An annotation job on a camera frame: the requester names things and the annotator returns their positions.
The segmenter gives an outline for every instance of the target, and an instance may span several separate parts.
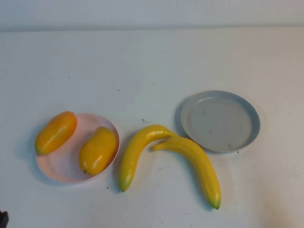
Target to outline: table surface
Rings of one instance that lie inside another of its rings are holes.
[[[303,227],[304,28],[0,33],[0,210],[8,228]],[[184,134],[187,97],[219,89],[258,111],[258,138],[208,152],[222,191],[211,209],[189,163],[145,149],[127,192],[117,185],[132,134]],[[122,140],[110,169],[82,184],[49,180],[34,140],[71,110],[109,118]]]

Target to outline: yellow banana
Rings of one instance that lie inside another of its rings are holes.
[[[142,128],[130,141],[120,167],[119,186],[126,191],[133,180],[138,159],[145,146],[154,140],[176,136],[167,128],[161,125],[151,125]]]
[[[153,146],[153,150],[171,150],[184,155],[198,173],[208,202],[213,208],[219,209],[221,193],[218,178],[211,161],[199,145],[190,139],[177,136]]]

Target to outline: pink plate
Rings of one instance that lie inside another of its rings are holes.
[[[97,127],[109,128],[115,134],[117,141],[113,157],[105,169],[114,161],[119,149],[118,131],[109,120],[98,115],[85,113],[76,114],[76,117],[77,128],[68,141],[48,155],[36,156],[41,171],[49,178],[62,183],[82,182],[94,177],[82,172],[78,165],[78,154],[82,145],[92,136]]]

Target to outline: plastic fruit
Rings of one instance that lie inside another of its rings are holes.
[[[153,146],[157,150],[170,150],[184,155],[194,166],[205,196],[210,205],[219,209],[221,192],[217,175],[206,153],[194,141],[183,137],[170,137],[165,142]]]
[[[37,154],[49,154],[57,150],[73,135],[76,126],[74,113],[66,111],[56,115],[36,137]]]
[[[80,168],[90,175],[99,174],[112,158],[115,148],[114,133],[104,126],[98,127],[79,152]]]
[[[151,125],[141,129],[130,141],[120,167],[119,186],[126,191],[133,180],[137,162],[145,146],[154,140],[176,135],[162,125]]]

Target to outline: white wall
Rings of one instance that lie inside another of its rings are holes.
[[[304,25],[303,0],[1,0],[0,31]]]

